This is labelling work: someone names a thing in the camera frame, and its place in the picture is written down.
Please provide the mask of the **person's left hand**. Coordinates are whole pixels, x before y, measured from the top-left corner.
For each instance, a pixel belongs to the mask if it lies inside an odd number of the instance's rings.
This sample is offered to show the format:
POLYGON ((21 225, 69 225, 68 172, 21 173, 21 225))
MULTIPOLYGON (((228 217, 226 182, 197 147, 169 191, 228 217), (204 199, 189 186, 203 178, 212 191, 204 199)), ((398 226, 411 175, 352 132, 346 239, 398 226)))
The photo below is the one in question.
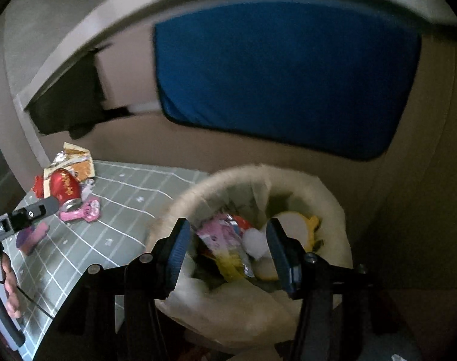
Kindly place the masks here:
POLYGON ((4 273, 4 287, 6 290, 6 310, 10 317, 19 319, 21 317, 20 299, 17 294, 17 279, 11 267, 11 260, 2 254, 2 270, 4 273))

